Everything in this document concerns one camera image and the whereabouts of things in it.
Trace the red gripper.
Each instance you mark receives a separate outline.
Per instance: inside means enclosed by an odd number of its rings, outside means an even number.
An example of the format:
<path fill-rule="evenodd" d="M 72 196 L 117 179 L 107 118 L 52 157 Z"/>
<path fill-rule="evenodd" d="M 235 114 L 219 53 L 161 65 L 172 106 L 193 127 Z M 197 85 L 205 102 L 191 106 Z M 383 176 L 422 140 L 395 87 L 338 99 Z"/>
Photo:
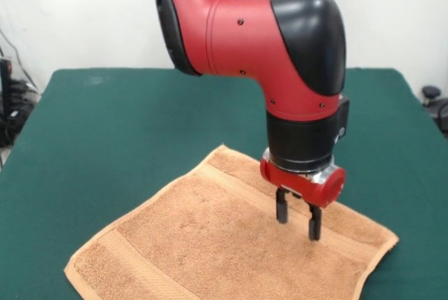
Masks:
<path fill-rule="evenodd" d="M 336 201 L 346 181 L 346 172 L 334 163 L 323 170 L 313 173 L 296 173 L 281 169 L 274 164 L 269 149 L 262 154 L 260 161 L 261 176 L 269 183 L 276 185 L 276 219 L 280 224 L 288 222 L 288 203 L 286 190 L 300 195 L 311 213 L 309 219 L 309 240 L 319 241 L 321 238 L 322 210 Z"/>

